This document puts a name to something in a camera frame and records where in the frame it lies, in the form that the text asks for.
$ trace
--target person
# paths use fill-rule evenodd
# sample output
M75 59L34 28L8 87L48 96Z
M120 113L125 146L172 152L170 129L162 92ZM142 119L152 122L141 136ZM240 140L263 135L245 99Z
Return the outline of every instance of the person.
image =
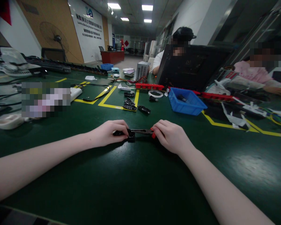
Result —
M188 27L180 27L171 37L170 44L171 45L188 45L188 42L190 42L192 39L195 39L197 36L194 36L193 30ZM174 49L173 55L179 55L180 54L180 47L177 49ZM164 50L160 53L158 53L154 59L153 66L152 66L152 72L156 76L159 71L159 66L161 63L161 59L163 56Z
M271 78L263 65L272 64L277 55L271 54L274 49L255 49L255 54L237 62L234 71L239 73L232 83L242 84L251 88L263 88L266 92L281 96L281 83Z
M126 140L127 129L124 120L107 121L90 132L0 158L0 201L74 154ZM115 130L124 135L113 136ZM274 224L195 148L182 127L160 120L152 130L189 168L220 224Z

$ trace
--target workbench surface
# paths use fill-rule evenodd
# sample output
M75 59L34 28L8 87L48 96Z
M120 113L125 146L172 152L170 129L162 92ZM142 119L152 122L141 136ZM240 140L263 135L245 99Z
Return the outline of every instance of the workbench surface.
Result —
M25 81L78 84L86 81L86 75L93 74L49 72L46 80ZM114 85L104 76L94 76L98 80L93 83ZM0 73L0 82L8 80ZM0 94L12 91L11 85L0 86ZM77 99L95 98L102 91L104 87L86 86ZM94 104L74 101L60 117L0 129L0 157L88 132L107 120L124 119L132 129L149 129L160 119L169 120L182 126L197 149L274 223L281 224L280 127L268 119L248 118L254 126L246 133L203 113L196 117L175 113L167 97L149 102L145 90L137 91L135 102L149 108L150 115L122 110L123 92L112 86L110 94ZM281 98L275 100L279 109ZM111 144L72 156L1 204L65 224L218 224L179 157L140 134L135 143Z

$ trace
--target forearm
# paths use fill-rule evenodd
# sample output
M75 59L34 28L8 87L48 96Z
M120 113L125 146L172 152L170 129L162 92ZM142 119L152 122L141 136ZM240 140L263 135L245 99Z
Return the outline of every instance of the forearm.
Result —
M155 67L152 72L156 76L158 74L158 71L159 71L159 66Z
M85 134L79 134L0 158L0 201L87 149L87 142Z
M200 151L186 151L180 158L192 172L221 225L274 224Z

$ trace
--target red desk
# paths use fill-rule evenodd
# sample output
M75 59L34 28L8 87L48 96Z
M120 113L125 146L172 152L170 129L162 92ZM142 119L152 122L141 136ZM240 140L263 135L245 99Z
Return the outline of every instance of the red desk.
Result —
M107 52L101 51L102 63L116 64L118 62L124 61L124 51Z

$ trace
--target white power strip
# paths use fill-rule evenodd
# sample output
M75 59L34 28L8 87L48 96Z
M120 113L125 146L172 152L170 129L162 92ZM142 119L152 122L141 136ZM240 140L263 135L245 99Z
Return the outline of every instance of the white power strip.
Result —
M81 95L82 90L80 88L73 88L71 87L71 102L77 98L79 95Z

